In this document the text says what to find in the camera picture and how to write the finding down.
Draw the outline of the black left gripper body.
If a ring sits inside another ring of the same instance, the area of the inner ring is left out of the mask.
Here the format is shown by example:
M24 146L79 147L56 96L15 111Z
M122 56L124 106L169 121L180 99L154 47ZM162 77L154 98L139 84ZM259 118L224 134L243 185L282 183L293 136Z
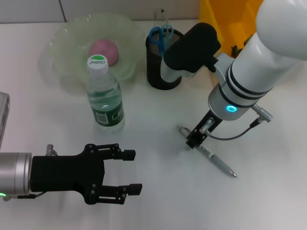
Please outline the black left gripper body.
M99 202L105 174L104 157L95 145L71 156L34 156L30 174L32 192L75 191L85 203Z

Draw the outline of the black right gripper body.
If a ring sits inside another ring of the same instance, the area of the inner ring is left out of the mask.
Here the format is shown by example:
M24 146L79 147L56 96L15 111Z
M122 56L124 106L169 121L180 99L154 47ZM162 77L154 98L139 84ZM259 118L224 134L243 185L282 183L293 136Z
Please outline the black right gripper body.
M206 131L212 132L223 120L218 118L211 110L203 117L203 119L190 132L189 138L199 140L201 143L208 137Z

